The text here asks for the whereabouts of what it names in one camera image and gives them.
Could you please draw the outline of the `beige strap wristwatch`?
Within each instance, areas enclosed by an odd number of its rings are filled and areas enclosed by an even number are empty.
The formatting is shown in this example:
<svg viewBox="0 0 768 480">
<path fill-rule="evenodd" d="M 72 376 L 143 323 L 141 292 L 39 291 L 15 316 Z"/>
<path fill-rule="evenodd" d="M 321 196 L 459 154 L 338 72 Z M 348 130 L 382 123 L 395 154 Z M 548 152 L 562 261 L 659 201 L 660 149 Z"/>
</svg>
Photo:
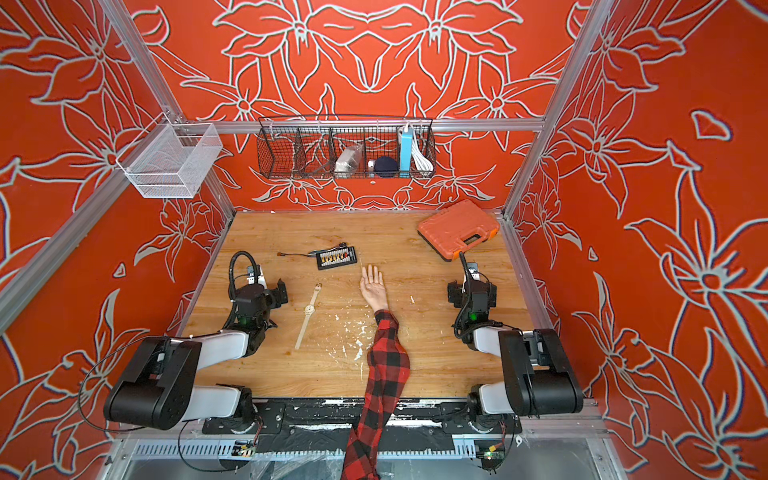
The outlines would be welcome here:
<svg viewBox="0 0 768 480">
<path fill-rule="evenodd" d="M 316 311 L 316 302 L 317 302 L 317 299 L 318 299 L 319 294 L 320 294 L 321 291 L 322 291 L 322 284 L 320 282 L 318 282 L 314 286 L 313 293 L 312 293 L 312 296 L 311 296 L 311 299 L 310 299 L 309 303 L 304 307 L 304 319 L 303 319 L 303 322 L 302 322 L 302 325 L 301 325 L 301 329 L 299 331 L 298 337 L 297 337 L 295 345 L 294 345 L 294 349 L 295 350 L 299 350 L 301 345 L 302 345 L 302 341 L 303 341 L 304 336 L 306 334 L 309 322 L 310 322 L 312 316 L 314 315 L 314 313 Z"/>
</svg>

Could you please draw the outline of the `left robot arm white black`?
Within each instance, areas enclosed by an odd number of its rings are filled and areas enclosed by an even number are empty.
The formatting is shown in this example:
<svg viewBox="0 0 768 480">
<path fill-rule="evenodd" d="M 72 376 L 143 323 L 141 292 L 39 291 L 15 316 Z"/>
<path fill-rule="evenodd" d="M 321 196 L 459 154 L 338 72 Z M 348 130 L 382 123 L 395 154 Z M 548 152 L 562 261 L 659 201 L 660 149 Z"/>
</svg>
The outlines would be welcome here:
<svg viewBox="0 0 768 480">
<path fill-rule="evenodd" d="M 219 419 L 236 432 L 256 425 L 251 389 L 200 386 L 200 370 L 253 355 L 276 326 L 271 311 L 288 302 L 286 285 L 269 288 L 260 265 L 246 251 L 230 259 L 231 310 L 216 333 L 142 340 L 104 405 L 108 421 L 169 430 L 179 423 Z"/>
</svg>

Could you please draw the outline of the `red black plaid sleeve forearm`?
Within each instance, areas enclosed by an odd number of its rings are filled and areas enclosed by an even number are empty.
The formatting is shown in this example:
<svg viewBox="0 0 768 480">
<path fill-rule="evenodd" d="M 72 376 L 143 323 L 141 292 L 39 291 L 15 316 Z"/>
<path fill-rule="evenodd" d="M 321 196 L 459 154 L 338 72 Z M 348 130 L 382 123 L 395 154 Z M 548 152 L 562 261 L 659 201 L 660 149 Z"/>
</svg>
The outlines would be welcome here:
<svg viewBox="0 0 768 480">
<path fill-rule="evenodd" d="M 349 433 L 341 479 L 379 479 L 379 445 L 410 375 L 399 323 L 389 311 L 375 312 L 377 331 L 367 354 L 369 374 L 358 422 Z"/>
</svg>

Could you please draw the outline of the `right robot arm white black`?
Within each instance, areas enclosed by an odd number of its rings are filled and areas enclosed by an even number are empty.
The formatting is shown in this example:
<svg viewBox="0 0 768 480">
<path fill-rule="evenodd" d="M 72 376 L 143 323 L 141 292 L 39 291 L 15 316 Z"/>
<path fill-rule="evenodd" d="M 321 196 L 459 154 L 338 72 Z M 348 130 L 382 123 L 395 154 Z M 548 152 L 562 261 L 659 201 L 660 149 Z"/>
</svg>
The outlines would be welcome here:
<svg viewBox="0 0 768 480">
<path fill-rule="evenodd" d="M 500 382 L 472 388 L 468 416 L 475 420 L 581 412 L 584 394 L 557 332 L 524 331 L 491 319 L 497 286 L 463 253 L 458 259 L 463 280 L 447 285 L 448 301 L 458 309 L 452 325 L 454 336 L 473 351 L 499 358 L 503 375 Z"/>
</svg>

